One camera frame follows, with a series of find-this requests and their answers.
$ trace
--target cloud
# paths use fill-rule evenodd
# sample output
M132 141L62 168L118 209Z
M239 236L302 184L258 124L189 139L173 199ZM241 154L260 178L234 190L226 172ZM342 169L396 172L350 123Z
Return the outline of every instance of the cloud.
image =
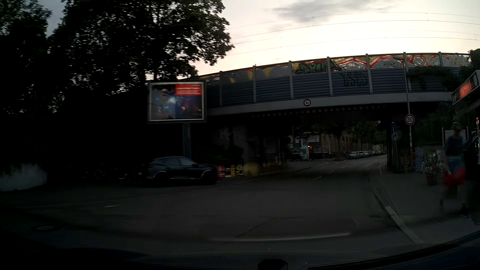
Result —
M284 19L293 19L299 23L322 20L322 16L360 12L382 12L394 4L385 0L301 0L273 12Z

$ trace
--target windshield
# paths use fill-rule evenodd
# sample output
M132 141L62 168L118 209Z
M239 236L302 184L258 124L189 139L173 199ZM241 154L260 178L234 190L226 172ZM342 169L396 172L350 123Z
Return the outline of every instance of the windshield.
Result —
M3 2L7 231L328 264L480 229L478 1Z

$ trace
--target overhead wire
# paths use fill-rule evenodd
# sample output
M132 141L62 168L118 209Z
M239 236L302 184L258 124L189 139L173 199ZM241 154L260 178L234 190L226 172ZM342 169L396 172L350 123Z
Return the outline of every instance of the overhead wire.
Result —
M426 14L426 15L436 14L436 15L451 15L451 16L461 16L461 17L470 17L470 18L480 18L478 16L452 14L452 13L435 13L435 12L354 12L354 13L330 14L330 15L326 14L326 15L322 15L322 17L342 16L342 15L360 15L360 14L388 14L388 13L411 13L411 14ZM307 18L307 17L315 18L316 16L304 16L302 18ZM237 28L242 28L242 27L247 27L247 26L254 26L254 25L264 25L264 24L278 23L278 22L284 22L284 21L293 21L293 20L295 20L295 19L282 19L282 20L276 20L276 21L270 21L270 22L263 22L263 23L249 24L249 25L240 25L240 26L236 26L236 27L227 28L227 30L237 29Z
M480 24L476 24L476 23L441 21L441 20L380 20L380 21L342 22L342 23L333 23L333 24L324 24L324 25L309 25L309 26L300 26L300 27L294 27L294 28L288 28L288 29L282 29L282 30L274 30L274 31L263 32L263 33L258 33L258 34L246 35L246 36L242 36L242 37L234 37L232 39L239 39L239 38L244 38L244 37L253 37L253 36L259 36L259 35L264 35L264 34L270 34L270 33L276 33L276 32L288 31L288 30L296 30L296 29L302 29L302 28L309 28L309 27L318 27L318 26L327 26L327 25L346 25L346 24L358 24L358 23L380 23L380 22L442 22L442 23L456 23L456 24L467 24L467 25L480 25Z
M280 39L280 38L288 38L288 37L304 37L304 36L314 36L314 35L324 35L324 34L337 34L337 33L355 33L355 32L407 32L407 31L421 31L421 32L444 32L444 33L456 33L456 34L468 34L468 35L480 35L475 33L467 33L467 32L456 32L456 31L441 31L441 30L356 30L356 31L337 31L337 32L327 32L327 33L315 33L315 34L303 34L303 35L294 35L294 36L286 36L286 37L269 37L264 39L257 39L257 40L249 40L249 41L242 41L233 43L234 45L243 44L243 43L250 43L256 41L265 41L271 39Z
M320 44L320 43L330 43L330 42L340 42L340 41L367 40L367 39L387 39L387 38L445 38L445 39L460 39L460 40L475 40L475 41L480 41L480 40L478 40L478 39L473 39L473 38L459 38L459 37L369 37L369 38L356 38L356 39L319 41L319 42L302 43L302 44L295 44L295 45L287 45L287 46L280 46L280 47L267 48L267 49L258 49L258 50L252 50L252 51L246 51L246 52L233 53L233 54L227 55L226 57L228 57L228 56L234 56L234 55L239 55L239 54L244 54L244 53L251 53L251 52L257 52L257 51L269 50L269 49L280 49L280 48L295 47L295 46L302 46L302 45L311 45L311 44Z

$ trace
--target bridge railing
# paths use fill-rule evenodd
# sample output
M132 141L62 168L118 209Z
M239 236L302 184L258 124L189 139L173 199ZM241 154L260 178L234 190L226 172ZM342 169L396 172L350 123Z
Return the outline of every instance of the bridge railing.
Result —
M461 66L468 65L466 53L404 52L289 61L220 71L200 78L207 81L207 106L217 108L295 98L445 91L439 78L425 78L422 87L411 83L405 71L412 67L443 66L458 74Z

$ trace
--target storefront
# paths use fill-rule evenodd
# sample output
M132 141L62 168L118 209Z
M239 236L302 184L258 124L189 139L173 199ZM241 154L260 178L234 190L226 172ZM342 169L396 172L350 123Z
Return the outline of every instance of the storefront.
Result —
M452 94L452 103L457 109L454 121L461 121L468 113L473 113L470 119L472 128L467 130L467 142L464 144L464 157L467 168L467 178L479 179L480 173L480 70L476 70Z

